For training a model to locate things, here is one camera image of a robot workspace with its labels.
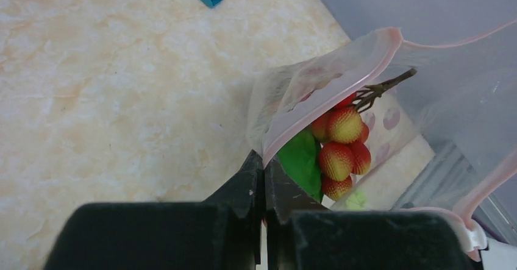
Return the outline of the clear zip top bag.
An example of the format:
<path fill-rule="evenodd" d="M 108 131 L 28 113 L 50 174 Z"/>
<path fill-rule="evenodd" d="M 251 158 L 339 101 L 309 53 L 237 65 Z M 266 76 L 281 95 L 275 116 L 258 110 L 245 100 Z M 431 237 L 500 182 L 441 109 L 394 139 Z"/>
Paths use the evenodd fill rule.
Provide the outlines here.
<path fill-rule="evenodd" d="M 475 261 L 490 240 L 475 209 L 516 174 L 516 21 L 451 44 L 421 45 L 387 27 L 328 54 L 260 75 L 246 138 L 269 163 L 316 118 L 365 85 L 417 73 L 361 114 L 371 129 L 366 210 L 441 215 Z"/>

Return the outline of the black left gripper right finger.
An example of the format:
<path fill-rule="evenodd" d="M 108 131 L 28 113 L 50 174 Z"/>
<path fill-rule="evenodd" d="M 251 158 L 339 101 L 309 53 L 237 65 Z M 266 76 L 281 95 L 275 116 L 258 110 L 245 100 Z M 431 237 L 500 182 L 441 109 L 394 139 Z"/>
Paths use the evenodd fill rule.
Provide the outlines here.
<path fill-rule="evenodd" d="M 332 211 L 277 160 L 264 174 L 270 269 L 472 269 L 435 213 Z"/>

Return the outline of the green bok choy vegetable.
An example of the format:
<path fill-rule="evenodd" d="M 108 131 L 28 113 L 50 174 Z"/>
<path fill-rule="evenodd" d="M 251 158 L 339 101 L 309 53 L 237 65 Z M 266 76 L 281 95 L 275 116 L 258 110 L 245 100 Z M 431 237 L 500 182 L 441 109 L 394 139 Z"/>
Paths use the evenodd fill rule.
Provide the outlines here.
<path fill-rule="evenodd" d="M 321 170 L 317 156 L 320 143 L 309 130 L 302 130 L 277 153 L 284 171 L 319 203 L 323 200 Z"/>

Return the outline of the red lychee fruit bunch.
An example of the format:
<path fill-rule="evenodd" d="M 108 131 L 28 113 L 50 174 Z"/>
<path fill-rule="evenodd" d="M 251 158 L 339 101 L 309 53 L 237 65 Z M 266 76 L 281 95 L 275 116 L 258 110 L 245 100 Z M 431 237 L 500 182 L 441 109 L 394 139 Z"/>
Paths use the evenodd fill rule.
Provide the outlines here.
<path fill-rule="evenodd" d="M 371 129 L 361 114 L 388 90 L 416 73 L 412 68 L 384 82 L 365 85 L 311 123 L 313 136 L 323 145 L 317 162 L 322 172 L 321 190 L 328 198 L 339 200 L 352 189 L 354 177 L 370 171 L 372 156 L 366 141 Z"/>

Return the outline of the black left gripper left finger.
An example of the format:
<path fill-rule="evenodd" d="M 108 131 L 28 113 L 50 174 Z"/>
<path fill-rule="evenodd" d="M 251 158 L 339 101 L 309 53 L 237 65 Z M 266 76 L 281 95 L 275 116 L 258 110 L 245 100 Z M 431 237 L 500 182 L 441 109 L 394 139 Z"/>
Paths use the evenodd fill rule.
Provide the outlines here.
<path fill-rule="evenodd" d="M 45 269 L 254 269 L 261 261 L 262 159 L 199 202 L 98 202 L 78 207 Z"/>

